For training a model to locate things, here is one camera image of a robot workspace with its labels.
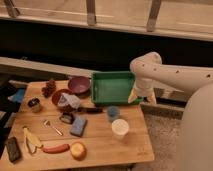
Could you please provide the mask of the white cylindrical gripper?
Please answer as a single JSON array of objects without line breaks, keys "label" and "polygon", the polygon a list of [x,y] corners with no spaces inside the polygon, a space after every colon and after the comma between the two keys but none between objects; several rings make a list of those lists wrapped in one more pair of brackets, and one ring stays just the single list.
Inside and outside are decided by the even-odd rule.
[{"label": "white cylindrical gripper", "polygon": [[153,80],[148,78],[137,77],[134,89],[131,90],[128,97],[128,103],[132,103],[137,99],[137,95],[141,97],[149,97],[154,94]]}]

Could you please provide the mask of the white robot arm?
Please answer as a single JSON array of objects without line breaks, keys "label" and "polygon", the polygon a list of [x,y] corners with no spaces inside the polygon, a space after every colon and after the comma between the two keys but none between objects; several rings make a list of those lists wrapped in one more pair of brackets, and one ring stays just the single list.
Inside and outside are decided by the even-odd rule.
[{"label": "white robot arm", "polygon": [[213,171],[213,68],[165,65],[157,52],[133,59],[135,83],[128,99],[150,97],[156,80],[191,95],[183,112],[175,171]]}]

